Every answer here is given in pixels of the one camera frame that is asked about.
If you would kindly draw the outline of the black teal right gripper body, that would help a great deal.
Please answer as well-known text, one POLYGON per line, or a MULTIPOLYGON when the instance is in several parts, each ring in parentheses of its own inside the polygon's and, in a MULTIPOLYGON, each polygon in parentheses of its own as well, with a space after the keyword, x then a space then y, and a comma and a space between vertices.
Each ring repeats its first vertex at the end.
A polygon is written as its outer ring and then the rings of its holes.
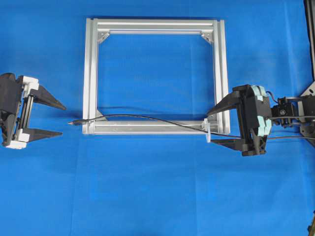
POLYGON ((263 86, 243 85, 232 89, 239 102, 237 114, 241 137, 244 140, 243 156, 262 155, 271 132, 271 107, 263 86))

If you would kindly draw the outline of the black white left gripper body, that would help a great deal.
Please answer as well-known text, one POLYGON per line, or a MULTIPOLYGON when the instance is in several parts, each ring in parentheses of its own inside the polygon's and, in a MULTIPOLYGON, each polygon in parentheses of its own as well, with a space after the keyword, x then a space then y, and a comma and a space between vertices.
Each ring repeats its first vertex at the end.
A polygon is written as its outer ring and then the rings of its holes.
POLYGON ((39 88, 38 79, 33 77, 15 77, 13 73, 0 76, 0 127, 2 131, 2 145, 6 148, 22 149, 24 142, 14 141, 14 127, 21 106, 23 91, 29 95, 31 89, 39 88))

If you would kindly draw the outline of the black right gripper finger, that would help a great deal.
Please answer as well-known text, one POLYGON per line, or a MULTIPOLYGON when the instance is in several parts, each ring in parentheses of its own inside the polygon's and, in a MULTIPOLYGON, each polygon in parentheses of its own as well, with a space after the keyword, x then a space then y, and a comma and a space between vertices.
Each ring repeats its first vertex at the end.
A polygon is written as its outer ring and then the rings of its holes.
POLYGON ((216 106, 210 109, 207 113, 208 116, 217 114, 224 111, 229 111, 236 109, 237 105, 240 103, 240 93, 234 91, 225 96, 216 106))
POLYGON ((212 139, 211 142, 232 150, 243 151, 243 139, 212 139))

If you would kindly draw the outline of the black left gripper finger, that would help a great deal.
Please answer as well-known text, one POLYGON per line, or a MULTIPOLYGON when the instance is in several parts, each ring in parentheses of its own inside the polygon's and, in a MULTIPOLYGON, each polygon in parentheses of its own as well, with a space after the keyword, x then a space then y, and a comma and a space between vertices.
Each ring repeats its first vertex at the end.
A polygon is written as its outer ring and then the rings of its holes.
POLYGON ((27 128, 24 130, 24 133, 29 135, 28 143, 41 140, 41 139, 60 136, 63 134, 62 132, 55 132, 55 131, 48 131, 48 130, 41 130, 41 129, 34 129, 34 128, 27 128))
POLYGON ((66 110, 66 107, 58 101, 45 87, 39 86, 38 89, 31 89, 31 96, 34 97, 35 103, 54 107, 60 110, 66 110))

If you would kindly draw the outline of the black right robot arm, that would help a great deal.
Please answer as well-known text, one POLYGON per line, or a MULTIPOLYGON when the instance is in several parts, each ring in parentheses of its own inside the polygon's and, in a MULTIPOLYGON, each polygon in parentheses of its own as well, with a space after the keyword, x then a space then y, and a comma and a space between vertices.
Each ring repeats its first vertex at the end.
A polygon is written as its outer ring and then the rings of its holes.
POLYGON ((283 97, 270 106, 272 94, 262 86, 234 87, 207 114, 213 115, 235 109, 240 138, 214 140, 215 144, 238 150, 243 156, 265 154, 266 142, 273 125, 283 128, 299 126, 303 138, 315 142, 315 96, 283 97))

